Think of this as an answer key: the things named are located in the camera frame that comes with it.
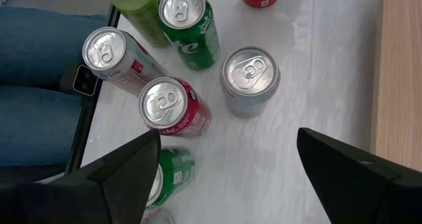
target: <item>can rim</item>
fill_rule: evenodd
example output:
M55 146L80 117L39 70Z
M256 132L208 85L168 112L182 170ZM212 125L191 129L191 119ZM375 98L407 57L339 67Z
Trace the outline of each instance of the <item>can rim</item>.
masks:
M157 190L155 190L154 195L151 197L151 199L148 199L148 201L146 203L146 207L151 206L158 199L158 196L160 196L161 191L163 190L164 176L163 176L163 169L161 168L160 164L158 164L156 177L157 176L160 179L160 183L158 184Z
M240 91L238 91L238 90L236 90L230 83L229 83L229 80L228 80L228 77L227 77L227 67L228 67L228 63L229 63L229 61L230 61L230 59L234 56L234 55L236 55L237 53L239 53L239 52L241 52L241 51L245 51L245 50L249 50L249 49L252 49L252 50L257 50L257 51L259 51L259 52L261 52L261 53L264 53L268 58L269 58L269 60L271 61L271 63L272 63L272 67L273 67L273 71L275 72L274 74L275 74L275 76L273 76L273 78L272 78L272 80L271 80L271 83L263 90L263 91L261 91L261 92L257 92L257 93L255 93L255 94L245 94L245 93L242 93L242 92L240 92ZM241 96L245 96L245 97L254 97L254 96L260 96L260 95L262 95L262 94L265 94L268 90L270 90L271 89L271 87L273 87L273 85L277 82L277 79L278 79L278 77L280 76L280 72L279 72L279 69L278 69L278 64L277 64L277 61L273 58L273 56L269 53L269 52L267 52L267 50L265 50L265 49L263 49L263 48L260 48L260 47L256 47L256 46L247 46L247 47L241 47L241 48L239 48L239 49L236 49L235 51L233 51L233 52L231 52L227 57L226 57L226 59L224 59L224 62L223 62L223 65L222 65L222 69L221 70L223 70L223 76L222 76L222 78L223 78L223 80L224 80L224 83L229 87L229 89L232 91L232 92L234 92L234 93L236 93L236 94L238 94L238 95L241 95Z
M163 11L164 11L164 5L165 5L165 3L167 2L168 0L161 0L161 2L160 2L160 6L158 7L158 14L159 14L159 16L160 16L160 19L161 19L161 21L166 25L166 26L168 26L168 27L170 27L170 28L172 28L172 29L175 29L175 30L185 30L185 29L189 29L189 28L192 28L193 26L195 26L196 24L198 24L198 22L200 22L200 20L204 17L204 15L205 15L205 9L206 9L206 1L205 0L202 0L202 3L203 3L203 5L204 5L204 8L203 8L203 10L202 10L202 12L201 12L201 15L200 15L200 17L198 17L198 19L196 20L196 21L194 21L190 26L184 26L184 27L176 27L176 26L173 26L173 25L171 25L168 21L167 21L167 19L164 17L164 15L163 15Z
M91 63L91 60L88 56L88 47L91 45L92 40L94 39L95 36L100 35L103 31L106 30L110 30L114 33L116 33L117 35L121 36L122 40L123 40L123 53L121 54L120 58L116 61L116 63L114 65L111 65L109 67L97 67L96 65ZM122 60L123 56L126 54L126 38L125 35L122 33L122 31L114 28L114 27L109 27L109 26L105 26L105 27L101 27L97 30L94 30L85 40L84 45L82 46L82 58L84 59L86 65L92 69L92 70L96 70L96 71L104 71L104 70L109 70L113 67L115 67L118 63L120 63L120 61Z
M155 86L156 84L158 84L160 82L171 82L171 83L174 83L182 91L182 93L183 93L183 99L185 100L185 104L183 106L183 112L180 113L180 115L179 115L179 117L177 119L175 119L175 122L173 122L173 123L171 123L169 125L166 125L166 126L160 126L160 125L156 125L154 123L151 123L151 121L146 116L145 111L142 110L142 105L143 105L143 102L144 102L144 98L145 98L146 93L148 92L149 89L151 89L153 86ZM145 85L145 87L140 92L139 98L138 98L138 110L139 110L140 116L142 117L142 120L144 121L144 123L147 126L150 126L152 128L157 128L157 129L171 128L174 125L176 125L178 122L180 122L180 120L186 114L187 104L188 104L187 103L187 93L186 93L185 88L180 84L180 82L178 82L177 80L175 80L173 78L170 78L170 77L161 77L161 78L153 79L152 81L150 81L149 83L147 83L147 85Z

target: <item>pull tab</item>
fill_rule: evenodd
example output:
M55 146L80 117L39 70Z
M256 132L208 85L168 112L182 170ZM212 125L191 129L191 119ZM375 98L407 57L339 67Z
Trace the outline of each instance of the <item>pull tab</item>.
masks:
M253 59L243 67L242 73L245 78L254 78L263 73L268 68L268 64L262 59Z
M113 59L113 52L109 43L104 42L98 46L98 57L102 63L108 63Z
M158 94L154 100L159 110L169 109L179 103L179 97L174 92Z
M177 3L176 11L174 12L174 18L177 22L184 22L187 20L187 12L189 6L187 2L181 1Z

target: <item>sprite can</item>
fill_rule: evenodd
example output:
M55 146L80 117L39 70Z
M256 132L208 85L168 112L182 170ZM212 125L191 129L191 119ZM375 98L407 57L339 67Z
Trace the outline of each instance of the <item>sprite can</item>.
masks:
M207 0L162 0L160 18L164 33L189 67L207 69L218 60L220 45Z
M163 148L146 209L160 207L169 197L183 190L192 182L194 173L195 162L187 150Z
M160 28L158 7L161 0L111 0L123 16L154 47L169 45Z

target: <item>jeans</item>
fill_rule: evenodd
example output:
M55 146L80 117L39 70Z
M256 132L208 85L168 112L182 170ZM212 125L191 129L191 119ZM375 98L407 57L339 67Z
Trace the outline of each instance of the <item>jeans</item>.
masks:
M80 97L57 91L105 16L0 7L0 166L66 163Z

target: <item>white table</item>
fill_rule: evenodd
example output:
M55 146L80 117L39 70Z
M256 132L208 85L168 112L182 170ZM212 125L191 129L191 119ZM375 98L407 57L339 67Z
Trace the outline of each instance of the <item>white table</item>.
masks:
M377 1L278 0L256 10L242 0L209 0L222 56L205 71L188 69L170 47L150 47L121 16L118 28L189 82L213 114L199 139L162 136L164 146L188 148L197 167L192 185L164 205L176 223L329 223L298 156L297 129L369 149ZM268 50L282 76L255 119L231 115L218 82L224 57L247 45ZM137 99L103 83L82 165L146 131Z

